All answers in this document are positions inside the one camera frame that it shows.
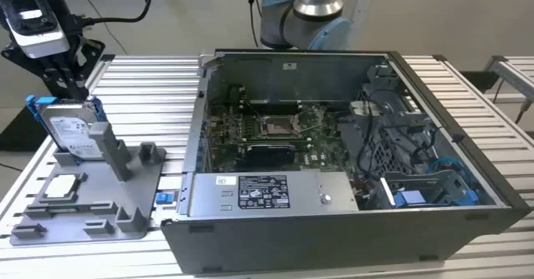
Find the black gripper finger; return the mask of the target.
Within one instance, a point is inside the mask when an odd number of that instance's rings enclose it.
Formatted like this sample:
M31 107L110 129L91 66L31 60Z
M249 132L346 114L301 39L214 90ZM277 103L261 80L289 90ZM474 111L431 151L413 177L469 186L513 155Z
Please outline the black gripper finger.
M68 51L68 91L72 99L84 100L88 96L86 80L99 62L106 45L95 39L72 38Z
M74 72L68 52L30 58L19 46L8 46L2 56L40 78L52 95L72 95Z

